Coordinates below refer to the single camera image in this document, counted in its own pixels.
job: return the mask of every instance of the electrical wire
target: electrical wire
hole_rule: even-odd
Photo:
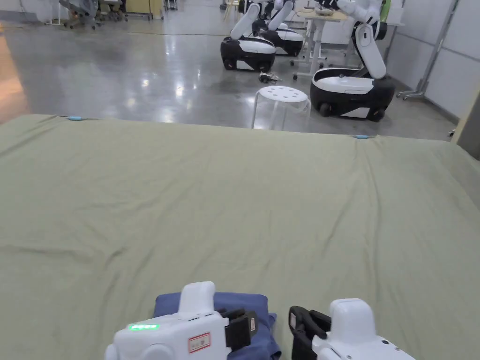
[[[25,17],[25,20],[28,21],[27,12],[25,11],[24,4],[22,3],[22,0],[18,0],[18,3],[20,5],[20,10],[22,10],[22,14]]]
[[[104,35],[103,33],[97,33],[97,32],[92,32],[92,34]],[[145,34],[145,35],[161,35],[161,36],[223,36],[223,37],[228,36],[225,34],[162,34],[162,33],[152,33],[152,32],[146,32],[146,31],[127,31],[126,33],[123,33],[123,34]]]

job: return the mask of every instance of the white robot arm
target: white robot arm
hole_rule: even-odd
[[[337,0],[336,4],[345,14],[362,23],[374,24],[380,21],[382,0],[362,0],[357,2]]]
[[[275,31],[285,21],[293,10],[294,0],[275,0],[275,10],[278,12],[268,21],[268,30]]]
[[[179,312],[130,324],[118,331],[105,360],[227,360],[250,345],[257,331],[254,312],[214,310],[211,281],[186,285]]]
[[[382,79],[387,73],[384,60],[378,50],[375,39],[380,31],[380,8],[382,0],[320,0],[323,6],[338,8],[362,24],[355,30],[355,45],[365,67],[373,79]]]
[[[260,0],[253,0],[253,4],[248,7],[247,12],[230,31],[230,37],[233,40],[239,40],[248,29],[252,28],[252,24],[257,20],[260,13],[259,2]]]
[[[335,300],[330,315],[290,308],[292,360],[415,360],[377,335],[372,309],[364,301]]]

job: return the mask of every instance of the white wall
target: white wall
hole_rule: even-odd
[[[460,0],[429,77],[425,96],[466,116],[480,88],[479,0]]]
[[[42,22],[50,20],[52,6],[54,8],[54,17],[58,13],[58,1],[55,0],[22,0],[25,12],[34,13],[37,19]],[[19,0],[0,0],[0,10],[21,12]]]
[[[388,57],[388,73],[415,89],[423,77],[452,0],[406,0]]]

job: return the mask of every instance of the caster wheel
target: caster wheel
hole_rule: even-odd
[[[383,109],[378,109],[374,111],[369,117],[368,120],[373,121],[373,122],[379,122],[381,119],[385,117],[385,110]]]
[[[270,69],[272,68],[272,64],[270,64],[269,62],[264,62],[264,63],[261,63],[258,68],[261,72],[269,72]]]
[[[233,66],[234,62],[231,59],[224,59],[223,60],[223,66],[225,67],[226,70],[234,70]]]
[[[322,115],[324,118],[328,118],[332,113],[331,106],[328,103],[321,104],[318,111],[320,112],[320,115]]]

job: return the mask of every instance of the green led light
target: green led light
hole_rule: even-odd
[[[158,329],[160,325],[158,324],[139,324],[139,325],[131,325],[129,327],[130,330],[155,330]]]

